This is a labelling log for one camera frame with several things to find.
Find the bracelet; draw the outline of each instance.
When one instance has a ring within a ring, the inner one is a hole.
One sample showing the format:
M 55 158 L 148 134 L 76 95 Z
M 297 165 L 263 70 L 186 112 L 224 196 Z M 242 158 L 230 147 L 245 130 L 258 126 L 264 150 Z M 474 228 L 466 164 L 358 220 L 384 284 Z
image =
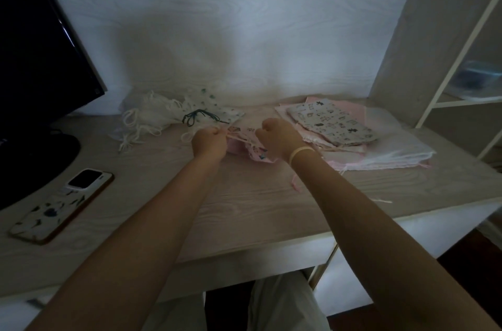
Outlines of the bracelet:
M 296 154 L 298 154 L 298 152 L 302 151 L 302 150 L 311 150 L 311 151 L 315 151 L 313 148 L 311 148 L 310 146 L 302 146 L 302 147 L 299 147 L 298 149 L 296 150 L 293 150 L 293 152 L 291 153 L 291 155 L 289 156 L 289 165 L 291 166 L 291 163 L 293 162 L 293 158 L 296 156 Z

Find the desk surface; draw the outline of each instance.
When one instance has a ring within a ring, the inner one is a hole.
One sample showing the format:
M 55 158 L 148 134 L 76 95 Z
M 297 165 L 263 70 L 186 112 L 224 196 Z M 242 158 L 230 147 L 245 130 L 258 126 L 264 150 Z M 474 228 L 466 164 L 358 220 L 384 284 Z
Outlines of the desk surface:
M 272 107 L 245 108 L 242 123 L 260 124 Z M 53 182 L 0 216 L 0 297 L 61 284 L 124 220 L 156 194 L 191 159 L 180 141 L 185 127 L 173 126 L 160 137 L 118 154 L 118 142 L 106 136 L 113 117 L 73 117 L 58 126 L 77 136 L 82 150 Z M 393 218 L 468 203 L 502 201 L 502 176 L 428 129 L 410 130 L 437 151 L 431 168 L 348 171 L 349 181 Z M 115 174 L 115 181 L 66 229 L 45 246 L 11 239 L 6 232 L 35 205 L 81 169 Z M 219 179 L 195 220 L 178 262 L 253 246 L 316 236 L 329 227 L 310 194 L 291 188 L 287 164 L 259 163 L 228 155 Z

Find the hand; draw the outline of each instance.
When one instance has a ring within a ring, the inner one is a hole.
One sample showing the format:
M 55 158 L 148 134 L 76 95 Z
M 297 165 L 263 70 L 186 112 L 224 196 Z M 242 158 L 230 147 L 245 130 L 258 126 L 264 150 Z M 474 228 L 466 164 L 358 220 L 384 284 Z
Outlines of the hand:
M 261 127 L 262 129 L 256 130 L 256 137 L 270 151 L 271 156 L 288 161 L 293 151 L 306 146 L 300 133 L 282 118 L 267 118 L 261 123 Z
M 220 162 L 226 154 L 226 129 L 200 129 L 192 138 L 193 157 L 214 158 Z

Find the phone case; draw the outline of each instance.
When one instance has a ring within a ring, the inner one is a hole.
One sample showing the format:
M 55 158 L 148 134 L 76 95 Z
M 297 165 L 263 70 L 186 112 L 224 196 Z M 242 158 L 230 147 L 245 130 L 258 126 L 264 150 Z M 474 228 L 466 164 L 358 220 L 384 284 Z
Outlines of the phone case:
M 47 244 L 114 178 L 113 174 L 102 172 L 101 176 L 85 189 L 73 189 L 65 185 L 10 228 L 9 235 L 36 244 Z

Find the left hand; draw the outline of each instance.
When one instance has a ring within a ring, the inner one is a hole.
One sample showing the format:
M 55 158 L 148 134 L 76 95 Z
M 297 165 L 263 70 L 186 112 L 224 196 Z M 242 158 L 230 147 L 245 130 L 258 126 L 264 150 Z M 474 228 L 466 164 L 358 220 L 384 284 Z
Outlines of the left hand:
M 226 154 L 226 129 L 200 129 L 192 139 L 193 157 L 214 158 L 220 162 Z

